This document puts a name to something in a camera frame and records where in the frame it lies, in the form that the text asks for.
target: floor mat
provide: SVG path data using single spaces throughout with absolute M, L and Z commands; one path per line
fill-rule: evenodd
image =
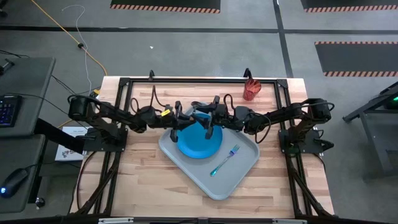
M 398 77 L 398 42 L 315 42 L 327 77 Z
M 221 0 L 112 0 L 111 9 L 220 13 Z
M 305 12 L 393 10 L 397 0 L 301 0 Z

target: keyboard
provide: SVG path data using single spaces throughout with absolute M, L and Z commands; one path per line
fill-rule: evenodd
M 14 127 L 21 103 L 21 96 L 0 97 L 0 128 Z

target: orange striped tape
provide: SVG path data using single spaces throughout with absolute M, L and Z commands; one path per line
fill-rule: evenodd
M 398 44 L 397 41 L 316 41 L 318 44 Z
M 167 7 L 167 6 L 135 6 L 125 4 L 113 4 L 111 9 L 130 9 L 130 10 L 147 10 L 147 11 L 163 11 L 163 12 L 200 12 L 200 13 L 220 13 L 219 9 L 205 9 L 192 7 Z
M 305 12 L 352 12 L 352 11 L 374 11 L 374 10 L 393 10 L 397 5 L 389 6 L 347 6 L 347 7 L 314 7 L 304 9 Z
M 398 77 L 398 72 L 323 72 L 326 77 Z

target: white cable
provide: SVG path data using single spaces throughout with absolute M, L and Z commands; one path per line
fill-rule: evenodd
M 88 45 L 87 45 L 87 43 L 85 42 L 85 40 L 83 39 L 83 37 L 81 36 L 79 27 L 77 26 L 77 23 L 78 23 L 80 17 L 85 13 L 86 8 L 85 8 L 84 6 L 81 6 L 81 5 L 71 5 L 71 6 L 64 7 L 61 11 L 65 10 L 65 9 L 67 9 L 67 8 L 69 8 L 69 7 L 73 7 L 73 6 L 79 6 L 79 7 L 82 7 L 82 8 L 83 8 L 83 12 L 80 14 L 80 16 L 79 16 L 79 17 L 77 18 L 77 20 L 76 20 L 76 30 L 77 30 L 77 32 L 79 33 L 79 36 L 80 36 L 81 40 L 83 41 L 86 50 L 88 51 Z M 87 52 L 85 52 L 85 65 L 86 65 L 87 80 L 88 80 L 88 82 L 90 83 L 90 88 L 88 89 L 88 95 L 90 95 L 92 84 L 91 84 L 91 80 L 90 80 L 90 78 L 89 78 L 89 76 L 88 76 L 88 69 L 87 69 Z

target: white paper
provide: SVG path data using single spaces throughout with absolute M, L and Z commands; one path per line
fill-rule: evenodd
M 87 133 L 87 129 L 83 127 L 63 127 L 62 131 L 73 137 L 84 136 Z M 61 145 L 58 145 L 57 154 L 55 155 L 55 161 L 81 161 L 83 155 L 69 150 Z

